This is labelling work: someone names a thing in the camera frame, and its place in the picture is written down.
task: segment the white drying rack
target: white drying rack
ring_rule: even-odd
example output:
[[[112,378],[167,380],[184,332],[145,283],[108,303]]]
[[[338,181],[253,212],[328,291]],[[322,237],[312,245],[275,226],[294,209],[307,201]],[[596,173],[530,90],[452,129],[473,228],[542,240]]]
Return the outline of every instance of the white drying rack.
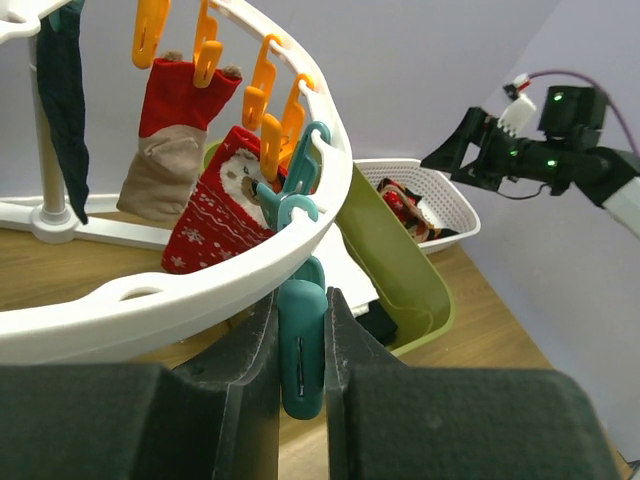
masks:
[[[35,35],[40,19],[69,0],[9,0],[9,21],[0,20],[0,43]],[[6,0],[0,0],[0,8]],[[313,78],[315,89],[300,82],[311,121],[323,122],[331,145],[312,136],[322,157],[321,179],[311,195],[320,216],[312,222],[295,209],[293,222],[248,252],[189,275],[143,273],[106,283],[68,303],[0,313],[0,363],[122,361],[176,342],[255,303],[282,284],[311,255],[344,203],[353,160],[351,146],[326,80],[311,56],[282,28],[245,0],[210,0],[219,14],[262,41],[271,33],[279,59],[294,73]],[[35,39],[30,38],[31,83],[36,113],[42,205],[32,208],[0,202],[0,228],[31,231],[43,242],[74,238],[162,250],[170,231],[91,218],[81,225],[65,203],[65,188],[49,127],[40,103]],[[130,298],[133,295],[148,295]]]

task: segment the rack pole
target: rack pole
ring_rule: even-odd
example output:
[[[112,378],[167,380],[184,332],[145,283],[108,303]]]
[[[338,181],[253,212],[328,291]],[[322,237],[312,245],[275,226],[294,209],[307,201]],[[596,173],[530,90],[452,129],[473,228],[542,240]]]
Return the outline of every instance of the rack pole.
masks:
[[[38,153],[40,157],[40,177],[42,181],[42,210],[40,220],[50,225],[69,221],[71,214],[64,201],[64,179],[58,165],[58,157],[51,143],[49,122],[42,108],[38,93],[37,36],[29,38],[29,58],[31,67],[31,91],[35,110],[36,132],[38,135]]]

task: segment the white wall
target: white wall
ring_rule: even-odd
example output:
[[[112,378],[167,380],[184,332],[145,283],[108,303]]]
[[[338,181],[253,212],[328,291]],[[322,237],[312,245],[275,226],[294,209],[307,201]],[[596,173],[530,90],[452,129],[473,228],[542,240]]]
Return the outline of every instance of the white wall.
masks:
[[[638,18],[634,0],[563,0],[505,83],[553,67],[588,73],[640,136]],[[563,83],[577,84],[536,80],[531,97],[542,106],[546,88]],[[504,105],[497,89],[484,106],[499,113]],[[534,135],[536,126],[537,118],[525,133]],[[628,149],[612,116],[601,144]],[[505,185],[520,195],[535,189],[527,182]],[[467,252],[553,365],[588,391],[621,453],[639,459],[640,243],[576,189],[525,202],[464,192],[483,222]]]
[[[558,0],[254,0],[323,69],[357,155],[417,155],[485,99]],[[116,193],[136,148],[148,73],[130,61],[136,2],[88,1],[81,47],[92,193]],[[189,56],[198,0],[173,2],[160,51]],[[509,21],[502,20],[510,15]],[[251,76],[259,44],[220,22],[223,62]],[[293,76],[284,68],[271,111],[280,116]],[[211,129],[240,120],[242,90]],[[39,174],[27,44],[0,45],[0,197],[37,195]]]

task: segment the wooden floor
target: wooden floor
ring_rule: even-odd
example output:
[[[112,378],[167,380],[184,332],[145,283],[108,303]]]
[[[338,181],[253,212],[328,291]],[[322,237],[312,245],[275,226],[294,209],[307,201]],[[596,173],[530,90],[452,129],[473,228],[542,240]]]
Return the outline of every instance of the wooden floor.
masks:
[[[452,330],[403,357],[411,365],[549,367],[540,350],[459,247],[430,257],[457,305]],[[160,252],[74,241],[45,245],[31,235],[0,230],[0,308],[60,303],[134,273],[159,271]],[[232,322],[145,355],[173,367],[226,334]],[[280,478],[327,479],[324,417],[298,422],[282,416]],[[623,478],[630,470],[618,456]]]

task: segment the rack leg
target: rack leg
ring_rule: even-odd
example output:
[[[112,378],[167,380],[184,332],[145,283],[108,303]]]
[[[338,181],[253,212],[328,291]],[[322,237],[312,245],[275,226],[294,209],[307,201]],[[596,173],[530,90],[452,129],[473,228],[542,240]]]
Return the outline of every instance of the rack leg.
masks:
[[[29,57],[31,67],[31,91],[35,109],[36,132],[40,156],[40,176],[42,181],[43,203],[31,214],[33,234],[47,243],[64,243],[73,240],[78,225],[65,204],[64,179],[58,165],[58,158],[51,143],[49,122],[42,108],[38,93],[36,37],[29,38]]]

